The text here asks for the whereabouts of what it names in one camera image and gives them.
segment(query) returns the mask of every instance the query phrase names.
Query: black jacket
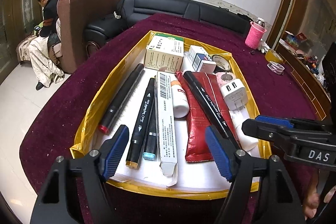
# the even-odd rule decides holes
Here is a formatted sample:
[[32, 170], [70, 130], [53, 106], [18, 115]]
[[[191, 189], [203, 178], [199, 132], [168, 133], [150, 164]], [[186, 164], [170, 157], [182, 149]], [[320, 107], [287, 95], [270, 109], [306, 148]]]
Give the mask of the black jacket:
[[57, 15], [57, 2], [58, 0], [48, 0], [43, 9], [43, 27], [40, 31], [41, 37], [47, 37], [51, 33], [56, 33]]

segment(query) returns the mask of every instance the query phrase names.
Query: black shoe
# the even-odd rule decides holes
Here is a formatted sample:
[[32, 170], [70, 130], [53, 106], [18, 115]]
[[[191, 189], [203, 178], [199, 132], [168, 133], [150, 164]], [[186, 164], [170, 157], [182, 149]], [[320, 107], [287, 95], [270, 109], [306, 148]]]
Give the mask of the black shoe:
[[44, 87], [44, 85], [41, 82], [38, 82], [37, 85], [36, 85], [36, 90], [40, 90], [43, 87]]

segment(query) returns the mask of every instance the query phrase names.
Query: blue gripper pad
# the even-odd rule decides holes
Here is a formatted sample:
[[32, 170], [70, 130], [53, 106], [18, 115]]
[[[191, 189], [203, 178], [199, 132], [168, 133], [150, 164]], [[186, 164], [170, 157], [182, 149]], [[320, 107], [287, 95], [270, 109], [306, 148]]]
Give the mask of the blue gripper pad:
[[217, 165], [220, 175], [230, 181], [233, 177], [231, 172], [230, 159], [223, 150], [211, 127], [205, 129], [205, 141], [209, 147], [213, 159]]
[[125, 125], [121, 125], [114, 134], [113, 138], [111, 140], [106, 140], [114, 142], [114, 144], [112, 144], [110, 152], [105, 157], [104, 172], [102, 176], [106, 180], [114, 176], [117, 167], [119, 165], [119, 162], [121, 160], [121, 157], [126, 149], [128, 139], [129, 139], [128, 127]]
[[268, 116], [262, 116], [259, 115], [255, 118], [256, 121], [260, 122], [267, 122], [271, 124], [276, 124], [278, 126], [283, 126], [283, 127], [288, 127], [288, 128], [293, 128], [294, 125], [292, 125], [289, 120], [287, 119], [279, 119], [279, 118], [273, 118], [273, 117], [268, 117]]

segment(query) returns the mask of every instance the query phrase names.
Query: white bottle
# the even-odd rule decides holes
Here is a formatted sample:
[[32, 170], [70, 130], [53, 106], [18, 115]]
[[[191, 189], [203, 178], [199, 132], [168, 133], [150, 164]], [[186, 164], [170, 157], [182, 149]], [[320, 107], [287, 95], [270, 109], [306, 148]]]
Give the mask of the white bottle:
[[189, 103], [181, 83], [176, 79], [170, 83], [175, 118], [185, 117], [189, 113]]

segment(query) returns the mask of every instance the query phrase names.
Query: metal screw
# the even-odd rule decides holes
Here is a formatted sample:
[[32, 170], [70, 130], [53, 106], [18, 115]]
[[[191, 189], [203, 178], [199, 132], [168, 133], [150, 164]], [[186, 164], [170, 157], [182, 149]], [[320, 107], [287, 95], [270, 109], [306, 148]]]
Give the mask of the metal screw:
[[271, 159], [275, 162], [278, 162], [280, 160], [279, 156], [277, 156], [277, 155], [272, 155]]
[[95, 156], [98, 155], [98, 153], [99, 153], [98, 150], [91, 150], [89, 154], [90, 154], [91, 157], [95, 157]]
[[57, 158], [56, 158], [56, 161], [57, 162], [62, 162], [64, 160], [64, 157], [63, 156], [58, 156]]
[[239, 157], [243, 157], [243, 156], [245, 156], [246, 153], [245, 153], [244, 150], [239, 149], [239, 150], [236, 151], [236, 154], [237, 154]]

